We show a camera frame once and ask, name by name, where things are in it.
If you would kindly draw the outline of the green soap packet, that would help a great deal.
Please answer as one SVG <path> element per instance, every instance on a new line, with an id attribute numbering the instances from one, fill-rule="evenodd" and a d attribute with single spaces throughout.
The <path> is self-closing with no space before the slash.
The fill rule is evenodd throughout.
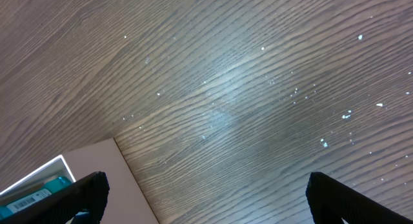
<path id="1" fill-rule="evenodd" d="M 47 197 L 69 187 L 72 182 L 65 176 L 59 176 L 35 192 L 20 196 L 17 200 L 1 206 L 1 223 L 86 223 L 90 220 L 90 211 L 80 209 L 68 200 L 60 199 L 52 206 L 40 204 Z"/>

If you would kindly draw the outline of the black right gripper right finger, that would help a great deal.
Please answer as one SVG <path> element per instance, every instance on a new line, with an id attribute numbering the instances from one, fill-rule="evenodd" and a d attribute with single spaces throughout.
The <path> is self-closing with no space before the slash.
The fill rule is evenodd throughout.
<path id="1" fill-rule="evenodd" d="M 322 172 L 310 174 L 306 197 L 315 224 L 412 224 Z"/>

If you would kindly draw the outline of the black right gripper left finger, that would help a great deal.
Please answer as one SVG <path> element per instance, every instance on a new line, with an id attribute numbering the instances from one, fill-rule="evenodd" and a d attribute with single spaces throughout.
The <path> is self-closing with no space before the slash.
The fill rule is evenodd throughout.
<path id="1" fill-rule="evenodd" d="M 109 190 L 104 172 L 93 172 L 74 183 L 65 176 L 59 176 L 37 191 L 2 205 L 1 223 L 99 224 Z"/>

